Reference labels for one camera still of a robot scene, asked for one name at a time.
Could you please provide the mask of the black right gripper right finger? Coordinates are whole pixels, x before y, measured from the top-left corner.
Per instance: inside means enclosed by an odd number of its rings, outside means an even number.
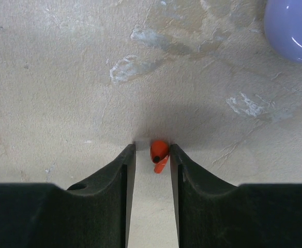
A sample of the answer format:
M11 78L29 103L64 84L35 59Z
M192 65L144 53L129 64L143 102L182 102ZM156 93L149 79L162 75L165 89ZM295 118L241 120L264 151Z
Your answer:
M235 186L177 144L170 168L180 247L302 247L302 183Z

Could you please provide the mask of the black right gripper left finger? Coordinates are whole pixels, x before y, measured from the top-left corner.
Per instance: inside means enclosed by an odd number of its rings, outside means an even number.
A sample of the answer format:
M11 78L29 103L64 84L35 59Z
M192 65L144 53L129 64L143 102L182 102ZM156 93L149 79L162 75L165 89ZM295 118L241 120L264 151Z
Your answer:
M0 183L0 247L127 247L135 168L130 144L68 189Z

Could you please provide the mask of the purple earbud charging case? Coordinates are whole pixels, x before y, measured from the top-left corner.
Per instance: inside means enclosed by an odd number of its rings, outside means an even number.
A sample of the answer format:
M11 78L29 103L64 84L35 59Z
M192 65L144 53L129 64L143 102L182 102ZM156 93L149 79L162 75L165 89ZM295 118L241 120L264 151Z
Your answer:
M302 0L267 1L264 32L279 55L302 64Z

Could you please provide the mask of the orange earbud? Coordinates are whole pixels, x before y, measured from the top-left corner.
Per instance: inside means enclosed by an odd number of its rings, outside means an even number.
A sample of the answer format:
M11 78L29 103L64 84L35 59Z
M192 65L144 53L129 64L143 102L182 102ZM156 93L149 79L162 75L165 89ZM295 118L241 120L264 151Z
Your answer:
M170 146L162 141L156 140L150 146L150 157L155 165L154 172L161 174L170 156Z

